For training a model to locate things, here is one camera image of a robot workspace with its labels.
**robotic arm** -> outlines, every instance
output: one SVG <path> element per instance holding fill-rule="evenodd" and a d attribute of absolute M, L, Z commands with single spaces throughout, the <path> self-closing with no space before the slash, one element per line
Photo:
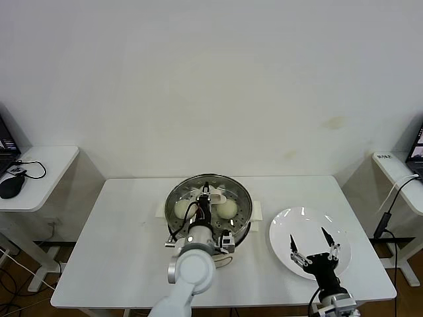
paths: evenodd
<path fill-rule="evenodd" d="M 210 187 L 206 183 L 197 198 L 198 210 L 195 220 L 188 227 L 186 238 L 173 243 L 171 234 L 166 247 L 176 249 L 168 268 L 168 281 L 175 284 L 171 295 L 160 300 L 151 310 L 151 317 L 190 317 L 194 295 L 207 291 L 212 285 L 215 264 L 212 255 L 235 251 L 235 241 L 230 232 L 225 232 L 220 245 L 213 241 L 212 205 Z"/>
<path fill-rule="evenodd" d="M 301 267 L 304 272 L 313 274 L 319 285 L 319 300 L 323 308 L 319 309 L 312 316 L 360 316 L 360 313 L 356 310 L 356 301 L 344 287 L 340 286 L 339 278 L 337 278 L 334 272 L 338 266 L 340 244 L 335 243 L 332 236 L 324 228 L 322 228 L 322 231 L 330 246 L 329 252 L 307 257 L 298 252 L 295 241 L 291 236 L 291 260 Z"/>

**laptop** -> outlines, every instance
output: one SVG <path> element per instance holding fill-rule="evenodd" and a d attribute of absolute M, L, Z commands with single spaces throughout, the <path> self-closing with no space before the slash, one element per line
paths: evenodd
<path fill-rule="evenodd" d="M 20 151 L 0 116 L 0 176 L 19 158 Z"/>
<path fill-rule="evenodd" d="M 423 179 L 423 125 L 420 127 L 405 164 Z"/>

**table leg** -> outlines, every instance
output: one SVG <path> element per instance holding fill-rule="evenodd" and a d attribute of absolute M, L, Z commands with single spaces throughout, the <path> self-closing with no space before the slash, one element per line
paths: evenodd
<path fill-rule="evenodd" d="M 31 258 L 41 264 L 41 268 L 37 271 L 37 276 L 42 277 L 47 273 L 60 273 L 60 265 L 54 260 L 59 248 L 52 248 L 53 250 L 47 254 L 39 246 L 33 243 L 32 239 L 22 232 L 16 223 L 8 219 L 3 213 L 0 213 L 0 233 L 4 234 L 10 241 L 15 243 Z M 28 288 L 30 292 L 36 292 L 41 286 L 41 282 L 37 279 L 33 280 Z"/>
<path fill-rule="evenodd" d="M 19 253 L 19 249 L 12 243 L 9 242 L 9 240 L 0 234 L 0 246 L 5 249 L 9 250 L 9 253 L 13 256 L 16 256 Z"/>
<path fill-rule="evenodd" d="M 393 243 L 388 243 L 388 248 L 392 254 L 395 254 L 395 245 Z M 413 272 L 408 259 L 415 255 L 423 249 L 423 236 L 417 236 L 410 243 L 408 243 L 404 248 L 398 248 L 398 268 L 404 274 L 405 279 L 411 287 L 419 287 L 420 281 L 418 280 L 416 274 Z M 395 268 L 395 255 L 392 258 L 381 259 L 383 267 L 385 269 Z"/>
<path fill-rule="evenodd" d="M 79 310 L 81 312 L 84 312 L 85 314 L 87 314 L 90 317 L 114 317 L 114 315 L 107 309 L 80 308 Z"/>

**white table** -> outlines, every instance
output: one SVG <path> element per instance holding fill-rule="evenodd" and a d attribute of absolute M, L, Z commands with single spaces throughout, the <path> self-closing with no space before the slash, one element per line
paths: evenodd
<path fill-rule="evenodd" d="M 332 176 L 235 178 L 262 204 L 263 221 L 236 249 L 233 262 L 217 269 L 211 288 L 195 307 L 304 305 L 315 281 L 286 268 L 270 248 L 270 221 L 281 210 L 308 206 L 340 221 L 352 249 L 340 276 L 359 302 L 389 300 L 395 289 L 365 232 Z M 155 217 L 158 205 L 182 179 L 107 180 L 67 263 L 51 304 L 58 308 L 149 308 L 174 285 L 167 282 L 173 250 L 169 232 Z"/>
<path fill-rule="evenodd" d="M 404 176 L 412 175 L 413 172 L 405 164 L 407 158 L 406 152 L 377 152 L 373 154 L 373 160 L 380 167 L 389 181 L 394 184 Z M 408 179 L 403 180 L 397 185 L 399 189 Z M 400 195 L 417 215 L 423 216 L 423 183 L 413 181 L 408 183 L 402 190 Z M 403 272 L 408 284 L 413 287 L 420 286 L 416 274 L 408 264 L 408 259 L 423 249 L 423 230 L 421 234 L 416 236 L 413 241 L 408 243 L 404 248 L 398 251 L 398 268 Z M 395 245 L 388 244 L 389 249 L 394 254 Z M 395 257 L 389 259 L 381 259 L 385 268 L 391 269 L 395 267 Z"/>
<path fill-rule="evenodd" d="M 53 189 L 60 181 L 65 171 L 69 168 L 75 157 L 78 155 L 78 148 L 69 147 L 28 147 L 21 149 L 20 160 L 27 162 L 39 160 L 47 170 L 45 177 L 39 180 L 26 179 L 21 192 L 11 199 L 0 199 L 0 233 L 24 250 L 34 260 L 41 264 L 36 272 L 39 278 L 44 279 L 47 273 L 59 273 L 60 266 L 54 261 L 59 248 L 50 248 L 45 253 L 27 233 L 20 230 L 19 226 L 7 216 L 8 213 L 34 212 L 39 210 L 46 202 Z M 41 175 L 43 170 L 38 164 L 22 165 L 28 170 L 28 175 Z M 4 174 L 0 182 L 12 177 Z M 33 279 L 28 287 L 31 292 L 37 291 L 42 282 Z"/>

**black cable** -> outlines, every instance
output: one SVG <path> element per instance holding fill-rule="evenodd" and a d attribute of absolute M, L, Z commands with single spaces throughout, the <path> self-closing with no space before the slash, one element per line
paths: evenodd
<path fill-rule="evenodd" d="M 22 174 L 19 174 L 19 175 L 23 175 L 23 176 L 25 176 L 25 177 L 27 177 L 27 178 L 31 178 L 31 179 L 33 179 L 33 180 L 39 180 L 40 178 L 43 178 L 46 174 L 47 174 L 47 170 L 46 170 L 46 168 L 44 167 L 44 165 L 43 164 L 41 164 L 41 162 L 40 161 L 38 161 L 38 160 L 33 160 L 33 161 L 30 161 L 30 162 L 23 162 L 23 161 L 21 161 L 21 160 L 17 160 L 16 162 L 14 162 L 14 163 L 12 163 L 12 165 L 24 165 L 24 164 L 39 164 L 41 167 L 42 167 L 42 169 L 44 170 L 44 173 L 43 173 L 43 175 L 41 175 L 41 176 L 30 176 L 30 175 L 28 175 L 26 172 L 25 173 L 22 173 Z"/>
<path fill-rule="evenodd" d="M 319 294 L 319 292 L 320 292 L 320 288 L 318 288 L 318 289 L 315 291 L 315 293 L 314 293 L 314 294 L 313 294 L 313 296 L 311 297 L 311 300 L 309 301 L 309 306 L 307 307 L 307 315 L 308 315 L 308 317 L 311 317 L 311 316 L 312 316 L 312 315 L 311 315 L 311 305 L 312 305 L 313 301 L 315 300 L 315 298 L 316 298 L 317 294 Z"/>
<path fill-rule="evenodd" d="M 397 194 L 395 195 L 395 197 L 394 197 L 394 200 L 392 201 L 392 204 L 391 204 L 391 206 L 390 206 L 390 208 L 388 209 L 388 211 L 387 211 L 387 213 L 391 213 L 391 210 L 392 210 L 392 207 L 394 206 L 394 203 L 395 203 L 395 201 L 397 200 L 397 198 L 398 198 L 398 195 L 399 195 L 399 193 L 401 192 L 401 190 L 402 190 L 402 188 L 403 187 L 405 187 L 409 182 L 412 182 L 413 180 L 417 180 L 417 179 L 419 179 L 420 177 L 414 177 L 414 178 L 411 178 L 410 180 L 407 180 L 399 189 L 398 189 L 398 191 L 397 191 Z"/>
<path fill-rule="evenodd" d="M 12 280 L 12 282 L 13 282 L 13 285 L 15 286 L 15 291 L 11 291 L 10 289 L 8 289 L 7 288 L 7 286 L 3 283 L 3 281 L 2 281 L 2 279 L 0 279 L 0 284 L 1 284 L 1 286 L 3 286 L 3 288 L 7 291 L 7 292 L 9 292 L 10 294 L 12 294 L 12 295 L 15 295 L 16 294 L 16 291 L 17 291 L 17 289 L 18 289 L 18 285 L 17 285 L 17 283 L 16 283 L 16 280 L 13 278 L 13 276 L 8 272 L 8 271 L 6 271 L 5 269 L 2 269 L 2 268 L 0 268 L 0 271 L 1 272 L 3 272 L 4 274 L 6 274 L 7 276 L 9 276 L 9 279 L 11 279 Z"/>
<path fill-rule="evenodd" d="M 385 229 L 385 232 L 388 232 L 395 239 L 395 236 L 391 231 Z M 398 249 L 397 249 L 397 244 L 394 243 L 394 245 L 395 245 L 394 288 L 395 288 L 395 290 L 397 290 Z M 395 317 L 397 317 L 397 298 L 398 298 L 398 291 L 397 291 L 397 295 L 394 299 Z"/>
<path fill-rule="evenodd" d="M 392 201 L 392 204 L 391 204 L 391 206 L 389 207 L 389 209 L 388 209 L 388 211 L 387 212 L 385 212 L 385 213 L 383 213 L 383 215 L 382 215 L 382 218 L 381 218 L 381 220 L 379 221 L 379 223 L 377 224 L 377 227 L 376 227 L 376 230 L 375 230 L 375 233 L 373 234 L 373 238 L 374 239 L 378 239 L 378 238 L 380 238 L 381 237 L 381 235 L 385 232 L 385 229 L 386 229 L 386 227 L 388 226 L 388 222 L 389 222 L 389 219 L 391 219 L 391 216 L 392 216 L 392 214 L 391 214 L 391 210 L 392 210 L 392 207 L 394 206 L 394 204 L 395 204 L 395 202 L 396 202 L 396 200 L 397 200 L 397 198 L 398 198 L 398 196 L 399 196 L 399 193 L 401 193 L 401 190 L 409 183 L 409 182 L 412 182 L 413 180 L 417 180 L 417 179 L 420 179 L 420 177 L 414 177 L 414 178 L 411 178 L 410 180 L 407 180 L 399 189 L 398 189 L 398 191 L 397 191 L 397 193 L 395 194 L 395 197 L 394 197 L 394 200 Z"/>
<path fill-rule="evenodd" d="M 170 234 L 171 234 L 171 236 L 172 236 L 172 238 L 173 238 L 173 240 L 174 241 L 176 241 L 176 235 L 184 228 L 184 226 L 185 226 L 185 222 L 186 222 L 186 218 L 188 217 L 188 212 L 190 211 L 190 209 L 191 209 L 191 206 L 193 206 L 193 205 L 197 205 L 198 203 L 197 203 L 197 201 L 193 201 L 192 203 L 190 203 L 190 205 L 188 205 L 188 208 L 186 209 L 186 212 L 185 212 L 185 216 L 184 216 L 184 220 L 183 220 L 183 222 L 182 222 L 182 225 L 180 226 L 180 228 L 178 229 L 178 230 L 176 230 L 175 232 L 172 232 L 172 230 L 171 230 L 171 228 L 170 228 L 170 226 L 168 226 L 168 228 L 169 228 L 169 232 L 170 232 Z"/>
<path fill-rule="evenodd" d="M 9 308 L 10 307 L 16 307 L 17 309 L 20 309 L 18 312 L 19 312 L 19 314 L 18 314 L 18 317 L 20 317 L 20 315 L 22 314 L 22 307 L 21 306 L 19 306 L 19 305 L 16 305 L 16 304 L 7 304 L 7 311 L 6 311 L 6 314 L 9 314 Z"/>

